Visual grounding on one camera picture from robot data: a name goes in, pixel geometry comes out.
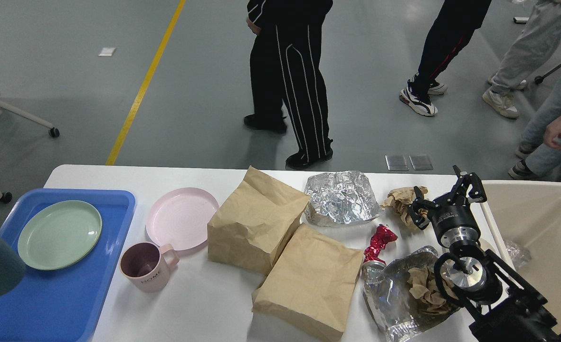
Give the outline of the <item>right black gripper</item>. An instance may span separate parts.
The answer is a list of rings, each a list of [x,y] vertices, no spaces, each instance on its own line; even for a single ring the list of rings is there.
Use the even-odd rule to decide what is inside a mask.
[[[413,186],[415,198],[408,205],[408,214],[421,231],[432,223],[435,236],[442,247],[475,246],[480,238],[480,229],[470,204],[487,202],[487,194],[476,173],[462,171],[458,165],[453,165],[453,169],[457,177],[456,183],[446,195],[434,201],[425,199],[419,186]]]

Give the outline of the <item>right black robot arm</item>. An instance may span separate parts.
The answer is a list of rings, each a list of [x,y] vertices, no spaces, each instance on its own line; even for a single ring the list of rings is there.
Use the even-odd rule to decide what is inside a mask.
[[[495,252],[481,249],[470,205],[487,200],[484,187],[475,173],[453,169],[457,181],[449,192],[427,200],[415,187],[408,205],[413,223],[419,229],[432,225],[448,250],[434,264],[441,295],[467,309],[474,320],[469,329],[480,342],[561,342],[553,330],[557,320],[544,307],[547,299]]]

